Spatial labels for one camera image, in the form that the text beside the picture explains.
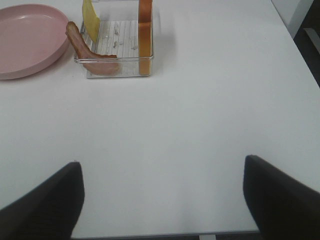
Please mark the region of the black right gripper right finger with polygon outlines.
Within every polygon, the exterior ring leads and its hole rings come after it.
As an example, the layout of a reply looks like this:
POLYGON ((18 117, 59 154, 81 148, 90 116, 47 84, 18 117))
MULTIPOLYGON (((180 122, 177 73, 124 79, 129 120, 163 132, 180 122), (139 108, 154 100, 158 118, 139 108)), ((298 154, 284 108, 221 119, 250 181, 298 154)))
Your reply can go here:
POLYGON ((244 163, 243 194, 265 240, 318 240, 320 194, 257 155, 244 163))

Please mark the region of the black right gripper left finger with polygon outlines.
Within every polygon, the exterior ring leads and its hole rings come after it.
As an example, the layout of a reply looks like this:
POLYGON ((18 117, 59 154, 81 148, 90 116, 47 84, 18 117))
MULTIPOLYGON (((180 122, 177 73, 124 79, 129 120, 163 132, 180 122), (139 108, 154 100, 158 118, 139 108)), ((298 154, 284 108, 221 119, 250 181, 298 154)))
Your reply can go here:
POLYGON ((82 167, 70 162, 0 211, 2 240, 69 240, 85 199, 82 167))

